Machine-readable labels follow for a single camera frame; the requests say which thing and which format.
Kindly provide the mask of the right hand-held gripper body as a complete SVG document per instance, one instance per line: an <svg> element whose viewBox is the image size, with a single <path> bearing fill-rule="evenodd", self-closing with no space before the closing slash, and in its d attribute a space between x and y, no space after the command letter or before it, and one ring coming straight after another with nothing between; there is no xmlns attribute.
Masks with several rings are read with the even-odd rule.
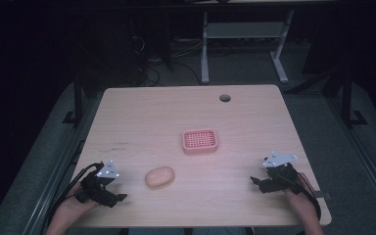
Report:
<svg viewBox="0 0 376 235"><path fill-rule="evenodd" d="M276 188L274 192L291 189L295 194L299 194L302 189L296 183L298 172L292 166L292 162L298 157L292 154L272 152L263 162L269 181L266 184Z"/></svg>

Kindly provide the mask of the person's right hand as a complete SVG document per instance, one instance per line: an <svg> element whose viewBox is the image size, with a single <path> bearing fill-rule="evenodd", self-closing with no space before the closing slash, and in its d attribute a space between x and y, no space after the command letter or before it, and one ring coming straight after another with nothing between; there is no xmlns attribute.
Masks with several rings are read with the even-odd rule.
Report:
<svg viewBox="0 0 376 235"><path fill-rule="evenodd" d="M313 193L313 187L309 184L308 179L303 173L299 173L297 183L302 186L308 193ZM296 215L316 214L314 205L304 192L295 194L292 190L285 189L284 194L292 211Z"/></svg>

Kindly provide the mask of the black metal stand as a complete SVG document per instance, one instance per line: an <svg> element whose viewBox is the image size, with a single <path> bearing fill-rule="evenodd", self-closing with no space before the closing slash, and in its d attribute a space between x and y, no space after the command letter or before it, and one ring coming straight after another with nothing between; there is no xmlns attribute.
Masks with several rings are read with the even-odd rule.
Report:
<svg viewBox="0 0 376 235"><path fill-rule="evenodd" d="M348 128L355 125L366 125L367 121L360 111L352 109L353 80L348 70L342 73L342 108L341 118Z"/></svg>
<svg viewBox="0 0 376 235"><path fill-rule="evenodd" d="M73 110L66 113L63 123L78 127L83 118L82 86L79 76L73 81Z"/></svg>

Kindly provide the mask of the person's left hand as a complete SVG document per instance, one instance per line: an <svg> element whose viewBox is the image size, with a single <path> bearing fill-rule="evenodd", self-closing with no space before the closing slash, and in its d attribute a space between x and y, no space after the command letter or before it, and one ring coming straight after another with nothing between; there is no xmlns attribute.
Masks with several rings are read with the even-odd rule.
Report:
<svg viewBox="0 0 376 235"><path fill-rule="evenodd" d="M81 203L76 197L75 194L81 189L80 183L76 183L68 192L67 197L63 200L59 206L59 211L66 215L69 218L80 218L85 215L87 212L97 208L98 203L87 200L84 203Z"/></svg>

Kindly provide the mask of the white metal table frame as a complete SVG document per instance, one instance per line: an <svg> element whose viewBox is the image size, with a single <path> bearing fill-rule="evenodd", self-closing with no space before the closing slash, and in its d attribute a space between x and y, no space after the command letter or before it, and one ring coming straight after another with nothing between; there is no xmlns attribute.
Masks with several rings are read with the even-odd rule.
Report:
<svg viewBox="0 0 376 235"><path fill-rule="evenodd" d="M208 13L203 15L201 83L210 83L208 42L211 39L278 39L277 48L270 52L270 58L281 83L289 78L281 63L281 53L291 26L295 11L289 10L283 22L257 23L210 23Z"/></svg>

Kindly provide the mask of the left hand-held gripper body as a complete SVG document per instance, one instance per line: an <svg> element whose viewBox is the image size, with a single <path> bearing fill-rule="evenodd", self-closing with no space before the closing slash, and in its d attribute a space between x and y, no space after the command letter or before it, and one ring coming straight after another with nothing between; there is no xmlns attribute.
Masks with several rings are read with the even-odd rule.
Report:
<svg viewBox="0 0 376 235"><path fill-rule="evenodd" d="M118 201L117 195L107 190L107 186L118 177L119 174L113 161L96 164L96 169L88 173L80 182L81 189L75 194L75 197L81 203L92 200L99 205L106 201Z"/></svg>

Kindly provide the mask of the pink slotted soap dish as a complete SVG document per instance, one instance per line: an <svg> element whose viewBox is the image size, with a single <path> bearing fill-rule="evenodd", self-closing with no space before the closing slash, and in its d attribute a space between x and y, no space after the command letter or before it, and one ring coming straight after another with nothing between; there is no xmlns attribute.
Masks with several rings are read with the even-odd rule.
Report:
<svg viewBox="0 0 376 235"><path fill-rule="evenodd" d="M182 147L186 155L213 153L218 147L216 133L210 128L186 130L182 134Z"/></svg>

